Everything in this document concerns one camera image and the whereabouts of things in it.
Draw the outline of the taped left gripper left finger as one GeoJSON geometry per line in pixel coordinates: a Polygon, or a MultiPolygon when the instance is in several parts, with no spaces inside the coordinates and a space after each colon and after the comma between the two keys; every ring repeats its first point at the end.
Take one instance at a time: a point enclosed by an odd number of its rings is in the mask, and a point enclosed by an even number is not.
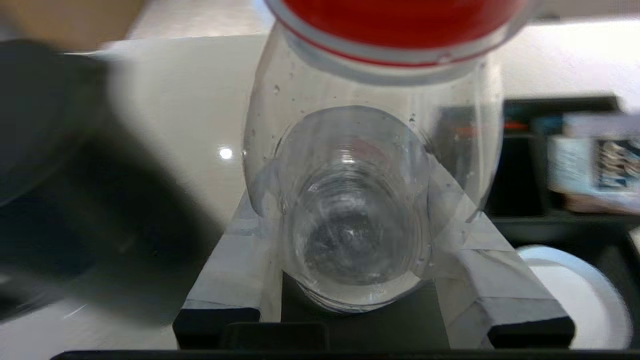
{"type": "Polygon", "coordinates": [[[228,325],[280,322],[282,270],[272,226],[243,194],[173,322],[180,349],[216,349],[228,325]]]}

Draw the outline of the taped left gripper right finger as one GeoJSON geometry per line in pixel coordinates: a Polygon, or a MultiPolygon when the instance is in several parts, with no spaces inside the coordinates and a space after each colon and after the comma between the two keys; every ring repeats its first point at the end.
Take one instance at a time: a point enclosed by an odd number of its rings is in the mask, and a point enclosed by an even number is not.
{"type": "Polygon", "coordinates": [[[430,276],[453,349],[566,349],[576,326],[446,169],[430,173],[430,276]]]}

